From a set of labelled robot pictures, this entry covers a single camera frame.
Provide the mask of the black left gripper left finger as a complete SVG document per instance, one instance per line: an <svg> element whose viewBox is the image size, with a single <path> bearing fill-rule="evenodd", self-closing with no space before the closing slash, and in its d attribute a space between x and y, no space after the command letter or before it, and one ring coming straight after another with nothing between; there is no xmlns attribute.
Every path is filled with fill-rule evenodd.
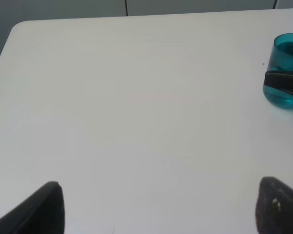
<svg viewBox="0 0 293 234"><path fill-rule="evenodd" d="M63 234L63 190L50 181L0 218L0 234Z"/></svg>

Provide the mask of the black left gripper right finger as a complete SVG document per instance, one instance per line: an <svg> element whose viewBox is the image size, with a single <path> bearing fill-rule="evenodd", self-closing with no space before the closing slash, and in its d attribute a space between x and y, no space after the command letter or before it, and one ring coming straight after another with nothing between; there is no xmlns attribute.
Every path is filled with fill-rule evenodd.
<svg viewBox="0 0 293 234"><path fill-rule="evenodd" d="M255 221L260 234L293 234L293 189L275 177L263 177Z"/></svg>

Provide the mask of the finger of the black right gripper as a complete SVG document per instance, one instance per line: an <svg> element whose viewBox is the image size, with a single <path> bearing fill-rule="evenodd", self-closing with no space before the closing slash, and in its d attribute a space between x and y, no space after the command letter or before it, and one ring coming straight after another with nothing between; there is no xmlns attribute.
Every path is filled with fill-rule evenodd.
<svg viewBox="0 0 293 234"><path fill-rule="evenodd" d="M293 96L293 71L267 71L264 85Z"/></svg>

